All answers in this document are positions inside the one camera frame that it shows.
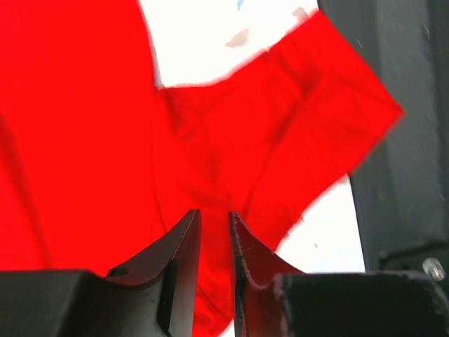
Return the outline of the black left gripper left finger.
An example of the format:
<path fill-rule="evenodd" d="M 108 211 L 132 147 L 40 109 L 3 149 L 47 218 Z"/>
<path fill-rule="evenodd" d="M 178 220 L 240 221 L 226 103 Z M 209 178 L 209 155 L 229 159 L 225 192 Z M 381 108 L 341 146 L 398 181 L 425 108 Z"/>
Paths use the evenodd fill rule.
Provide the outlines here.
<path fill-rule="evenodd" d="M 201 214 L 106 277 L 85 270 L 1 273 L 2 336 L 190 336 Z"/>

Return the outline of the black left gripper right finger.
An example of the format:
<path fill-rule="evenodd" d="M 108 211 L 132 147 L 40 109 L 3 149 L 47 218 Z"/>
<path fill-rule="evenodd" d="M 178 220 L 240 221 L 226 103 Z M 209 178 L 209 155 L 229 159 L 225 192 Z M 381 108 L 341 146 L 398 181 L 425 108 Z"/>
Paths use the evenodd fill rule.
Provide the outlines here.
<path fill-rule="evenodd" d="M 448 297 L 410 270 L 307 274 L 229 214 L 237 336 L 447 336 Z"/>

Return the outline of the red t shirt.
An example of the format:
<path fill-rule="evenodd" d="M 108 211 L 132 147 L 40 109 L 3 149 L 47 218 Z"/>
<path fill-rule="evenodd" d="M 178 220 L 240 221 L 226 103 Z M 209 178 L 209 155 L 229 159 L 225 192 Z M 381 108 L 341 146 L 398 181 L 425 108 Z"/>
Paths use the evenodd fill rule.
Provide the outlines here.
<path fill-rule="evenodd" d="M 158 87 L 137 1 L 1 2 L 1 269 L 108 269 L 202 215 L 193 334 L 232 320 L 227 215 L 275 249 L 403 110 L 321 11 Z"/>

